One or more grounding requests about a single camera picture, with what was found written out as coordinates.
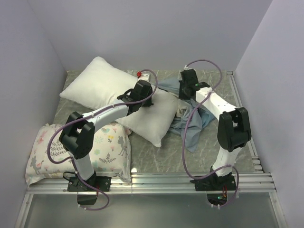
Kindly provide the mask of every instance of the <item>blue cloth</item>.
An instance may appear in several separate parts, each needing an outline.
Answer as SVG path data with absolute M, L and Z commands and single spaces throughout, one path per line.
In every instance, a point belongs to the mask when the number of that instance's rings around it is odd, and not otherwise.
M 177 78 L 168 78 L 159 81 L 158 88 L 178 95 L 180 90 L 180 83 Z M 187 100 L 185 102 L 187 105 L 182 117 L 175 117 L 169 129 L 170 132 L 179 134 L 182 138 L 184 137 L 185 127 L 189 115 L 198 104 L 193 99 Z M 195 152 L 198 146 L 201 130 L 205 128 L 214 118 L 214 115 L 204 107 L 199 108 L 194 113 L 192 120 L 188 126 L 185 141 L 185 146 L 188 151 L 192 153 Z

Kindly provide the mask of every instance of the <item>purple cable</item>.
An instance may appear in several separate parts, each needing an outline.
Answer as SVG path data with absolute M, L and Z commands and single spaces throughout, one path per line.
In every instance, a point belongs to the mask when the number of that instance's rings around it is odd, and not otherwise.
M 138 103 L 141 103 L 141 102 L 144 102 L 144 101 L 150 99 L 150 98 L 154 95 L 154 93 L 156 92 L 156 90 L 157 90 L 157 84 L 158 84 L 157 76 L 156 76 L 156 74 L 154 73 L 154 71 L 152 71 L 152 70 L 144 69 L 144 70 L 141 70 L 140 72 L 143 72 L 143 71 L 149 71 L 149 72 L 151 72 L 151 73 L 153 74 L 154 78 L 155 78 L 155 89 L 152 91 L 152 93 L 151 93 L 148 97 L 146 97 L 145 99 L 140 100 L 140 101 L 126 102 L 126 103 L 122 102 L 122 103 L 110 105 L 110 106 L 107 106 L 107 107 L 105 107 L 105 108 L 99 110 L 99 111 L 96 112 L 94 115 L 98 115 L 98 114 L 100 114 L 100 113 L 102 113 L 102 112 L 104 112 L 104 111 L 106 111 L 106 110 L 112 108 L 113 106 L 114 106 L 114 107 L 117 107 L 117 106 L 121 106 L 121 105 L 134 105 L 134 104 L 138 104 Z M 91 188 L 91 189 L 93 189 L 93 190 L 95 190 L 95 191 L 98 191 L 98 192 L 102 193 L 104 196 L 106 196 L 106 198 L 107 198 L 107 200 L 108 200 L 107 203 L 106 203 L 106 205 L 104 205 L 104 206 L 101 207 L 101 208 L 91 209 L 91 208 L 86 208 L 86 207 L 83 207 L 83 206 L 81 206 L 81 207 L 82 207 L 82 208 L 85 208 L 85 209 L 87 209 L 87 210 L 102 210 L 102 209 L 106 208 L 106 207 L 108 206 L 108 204 L 110 203 L 110 198 L 109 198 L 109 196 L 108 196 L 107 194 L 105 194 L 103 191 L 101 191 L 101 190 L 99 190 L 99 189 L 97 189 L 97 188 L 94 188 L 93 186 L 87 184 L 87 183 L 82 179 L 82 177 L 80 176 L 80 174 L 79 174 L 78 171 L 77 171 L 77 167 L 75 166 L 75 162 L 74 162 L 74 158 L 73 158 L 73 157 L 69 156 L 69 157 L 67 157 L 67 158 L 65 158 L 65 159 L 63 159 L 63 160 L 61 160 L 61 161 L 55 161 L 55 160 L 52 159 L 51 153 L 50 153 L 51 144 L 52 144 L 54 138 L 56 137 L 56 135 L 57 135 L 59 132 L 61 132 L 64 128 L 66 128 L 66 127 L 68 127 L 68 126 L 70 126 L 70 125 L 72 125 L 72 124 L 78 123 L 78 122 L 80 122 L 80 121 L 83 121 L 83 120 L 89 119 L 89 118 L 92 118 L 92 116 L 89 115 L 89 116 L 87 116 L 87 117 L 83 117 L 83 118 L 80 118 L 80 119 L 77 119 L 77 120 L 73 120 L 73 121 L 71 121 L 71 122 L 69 122 L 69 123 L 67 123 L 67 124 L 65 124 L 65 125 L 63 125 L 63 126 L 61 126 L 57 131 L 55 131 L 55 133 L 52 135 L 52 137 L 50 138 L 50 140 L 49 140 L 49 142 L 48 142 L 48 145 L 47 145 L 47 155 L 48 155 L 47 157 L 48 157 L 48 159 L 49 159 L 52 163 L 54 163 L 54 164 L 61 164 L 61 163 L 64 163 L 66 160 L 71 159 L 71 160 L 72 160 L 72 164 L 73 164 L 73 166 L 74 166 L 74 169 L 75 169 L 75 171 L 77 172 L 77 176 L 78 176 L 78 178 L 80 179 L 80 181 L 81 181 L 84 185 L 86 185 L 87 187 L 89 187 L 89 188 Z
M 202 100 L 202 101 L 201 101 L 201 102 L 192 110 L 192 112 L 190 113 L 190 116 L 189 116 L 189 118 L 188 118 L 188 120 L 187 120 L 187 123 L 186 123 L 185 132 L 184 132 L 184 137 L 183 137 L 183 140 L 182 140 L 182 153 L 181 153 L 181 155 L 182 155 L 182 164 L 183 164 L 183 166 L 184 166 L 184 169 L 185 169 L 185 172 L 187 173 L 187 175 L 188 175 L 190 178 L 194 179 L 194 180 L 202 180 L 202 179 L 204 179 L 204 178 L 206 178 L 206 177 L 208 177 L 208 176 L 210 176 L 210 175 L 216 173 L 217 171 L 219 171 L 219 170 L 221 170 L 221 169 L 223 169 L 223 168 L 227 168 L 227 167 L 232 167 L 232 168 L 236 171 L 236 173 L 237 173 L 237 188 L 236 188 L 234 194 L 232 195 L 231 199 L 228 200 L 228 202 L 227 202 L 226 204 L 220 206 L 220 207 L 224 207 L 224 206 L 230 204 L 231 201 L 232 201 L 232 200 L 236 197 L 236 195 L 237 195 L 237 192 L 238 192 L 238 182 L 239 182 L 239 173 L 238 173 L 237 169 L 236 169 L 234 166 L 232 166 L 232 165 L 225 165 L 225 166 L 222 166 L 222 167 L 219 167 L 219 168 L 215 169 L 214 171 L 212 171 L 212 172 L 210 172 L 210 173 L 208 173 L 208 174 L 206 174 L 206 175 L 204 175 L 204 176 L 195 177 L 195 176 L 191 175 L 191 173 L 190 173 L 189 170 L 187 169 L 187 165 L 186 165 L 186 158 L 185 158 L 185 142 L 186 142 L 186 134 L 187 134 L 187 130 L 188 130 L 190 121 L 191 121 L 191 119 L 192 119 L 194 113 L 196 112 L 196 110 L 197 110 L 205 101 L 207 101 L 207 100 L 210 98 L 211 93 L 219 86 L 219 84 L 220 84 L 221 81 L 223 80 L 223 74 L 222 74 L 221 69 L 219 68 L 219 66 L 218 66 L 217 64 L 215 64 L 214 62 L 212 62 L 212 61 L 210 61 L 210 60 L 207 60 L 207 59 L 195 60 L 195 61 L 193 61 L 193 62 L 188 63 L 188 64 L 186 65 L 186 67 L 188 67 L 188 66 L 191 65 L 192 63 L 196 63 L 196 62 L 200 62 L 200 61 L 202 61 L 202 62 L 209 62 L 209 63 L 213 64 L 213 65 L 219 70 L 220 79 L 219 79 L 219 81 L 216 83 L 216 85 L 215 85 L 214 87 L 212 87 L 212 90 L 208 93 L 207 97 L 206 97 L 204 100 Z

